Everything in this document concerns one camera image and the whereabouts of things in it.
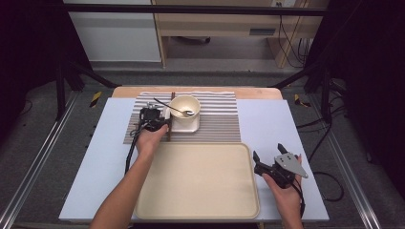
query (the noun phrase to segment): wooden table edge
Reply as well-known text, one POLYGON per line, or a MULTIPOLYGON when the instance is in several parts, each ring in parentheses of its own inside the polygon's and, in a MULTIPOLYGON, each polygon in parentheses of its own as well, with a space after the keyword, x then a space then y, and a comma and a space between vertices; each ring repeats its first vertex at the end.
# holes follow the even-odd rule
POLYGON ((184 93, 184 92, 234 92, 237 99, 283 99, 275 88, 253 87, 174 87, 174 86, 121 86, 114 89, 112 97, 137 97, 140 93, 184 93))

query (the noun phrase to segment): black curtain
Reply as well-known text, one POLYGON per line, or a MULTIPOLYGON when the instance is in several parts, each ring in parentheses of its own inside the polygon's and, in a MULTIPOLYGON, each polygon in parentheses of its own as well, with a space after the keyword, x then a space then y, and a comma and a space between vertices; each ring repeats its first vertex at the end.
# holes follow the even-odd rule
MULTIPOLYGON (((385 168, 403 197, 404 11, 403 1, 362 1, 331 50, 327 65, 332 77, 346 81, 345 104, 373 162, 385 168)), ((339 28, 347 18, 348 14, 322 22, 309 61, 316 60, 332 37, 333 28, 339 28)))
POLYGON ((0 2, 0 140, 24 108, 26 93, 54 81, 60 63, 71 60, 92 69, 69 14, 42 10, 47 2, 0 2))

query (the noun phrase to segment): human arm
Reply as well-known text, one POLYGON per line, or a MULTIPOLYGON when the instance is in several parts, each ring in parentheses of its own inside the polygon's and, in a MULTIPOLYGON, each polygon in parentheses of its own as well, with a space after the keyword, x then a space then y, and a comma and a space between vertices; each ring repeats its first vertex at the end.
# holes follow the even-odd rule
POLYGON ((98 208, 90 228, 127 228, 134 212, 143 182, 152 165, 160 139, 167 131, 163 125, 158 131, 143 130, 137 142, 138 157, 116 188, 98 208))
MULTIPOLYGON (((301 156, 298 157, 298 161, 301 163, 301 156)), ((292 187, 287 189, 280 188, 274 179, 267 175, 262 174, 263 179, 267 183, 271 192, 276 199, 277 210, 280 213, 282 221, 286 229, 302 229, 303 224, 301 221, 301 198, 298 195, 297 191, 292 187)), ((301 185, 301 177, 295 176, 295 185, 299 187, 301 185)))

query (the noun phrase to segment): white cabinet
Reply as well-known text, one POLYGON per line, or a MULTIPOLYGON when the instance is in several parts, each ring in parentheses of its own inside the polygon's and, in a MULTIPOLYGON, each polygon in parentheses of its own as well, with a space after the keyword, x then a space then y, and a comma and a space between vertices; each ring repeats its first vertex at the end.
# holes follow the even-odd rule
MULTIPOLYGON (((150 5, 149 0, 64 0, 78 4, 150 5)), ((90 61, 161 62, 152 13, 70 12, 90 61)))

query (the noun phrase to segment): forearm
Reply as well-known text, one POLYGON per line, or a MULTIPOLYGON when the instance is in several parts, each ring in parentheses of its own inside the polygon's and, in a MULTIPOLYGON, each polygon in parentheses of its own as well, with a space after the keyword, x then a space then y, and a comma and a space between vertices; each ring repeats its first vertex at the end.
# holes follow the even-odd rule
POLYGON ((285 229, 303 229, 303 223, 300 218, 298 219, 283 219, 285 229))
POLYGON ((139 154, 125 177, 101 204, 91 228, 128 227, 152 160, 153 154, 139 154))

